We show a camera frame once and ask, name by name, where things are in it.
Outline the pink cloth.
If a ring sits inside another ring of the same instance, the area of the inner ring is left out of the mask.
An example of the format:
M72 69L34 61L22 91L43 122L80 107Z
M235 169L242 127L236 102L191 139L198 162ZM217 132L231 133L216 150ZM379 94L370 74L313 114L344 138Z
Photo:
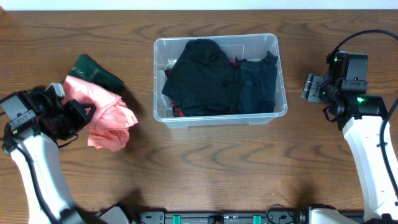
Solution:
M63 104L68 100L77 100L79 103L96 106L92 120L86 125L90 132L89 146L110 151L118 151L126 146L129 128L137 124L138 120L120 95L70 75L63 82L63 89Z

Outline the dark navy cloth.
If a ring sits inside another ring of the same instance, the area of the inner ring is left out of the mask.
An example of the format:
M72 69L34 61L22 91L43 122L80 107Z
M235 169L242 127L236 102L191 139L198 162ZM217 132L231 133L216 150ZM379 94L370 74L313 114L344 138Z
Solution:
M238 102L241 114L274 112L278 59L278 56L267 51L266 56L258 62L241 62Z

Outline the clear plastic storage bin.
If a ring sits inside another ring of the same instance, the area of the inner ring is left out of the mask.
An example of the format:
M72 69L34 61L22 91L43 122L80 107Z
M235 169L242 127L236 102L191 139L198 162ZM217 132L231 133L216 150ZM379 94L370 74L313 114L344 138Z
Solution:
M192 126L212 126L230 124L267 124L280 118L288 111L285 85L279 52L278 38L271 33L207 36L216 42L230 59L247 59L258 62L267 52L278 57L276 63L277 76L275 81L275 107L272 113L236 114L220 116L175 117L170 98L162 94L167 80L165 71L171 69L183 52L185 45L197 37L159 38L154 42L154 92L153 115L170 129L188 128Z

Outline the black cloth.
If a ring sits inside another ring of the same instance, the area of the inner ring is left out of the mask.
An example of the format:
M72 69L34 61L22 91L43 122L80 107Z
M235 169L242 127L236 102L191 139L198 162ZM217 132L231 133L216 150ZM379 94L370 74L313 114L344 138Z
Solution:
M190 40L162 89L184 116L238 114L241 72L210 39Z

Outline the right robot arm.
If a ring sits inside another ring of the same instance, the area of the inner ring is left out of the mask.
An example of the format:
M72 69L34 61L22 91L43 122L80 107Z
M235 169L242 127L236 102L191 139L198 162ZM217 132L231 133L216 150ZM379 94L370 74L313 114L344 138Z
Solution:
M326 57L326 75L311 73L302 98L325 105L327 121L336 123L354 157L364 199L365 223L397 223L397 177L388 111L378 95L366 93L368 56L338 51Z

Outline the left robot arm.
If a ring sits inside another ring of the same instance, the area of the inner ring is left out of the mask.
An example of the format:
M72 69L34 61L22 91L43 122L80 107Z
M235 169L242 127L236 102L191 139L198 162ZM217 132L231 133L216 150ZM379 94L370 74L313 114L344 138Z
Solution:
M63 86L52 83L17 91L1 100L9 117L1 138L4 152L17 164L29 206L29 223L89 223L96 218L80 209L60 167L58 144L78 138L93 118L96 106L66 102Z

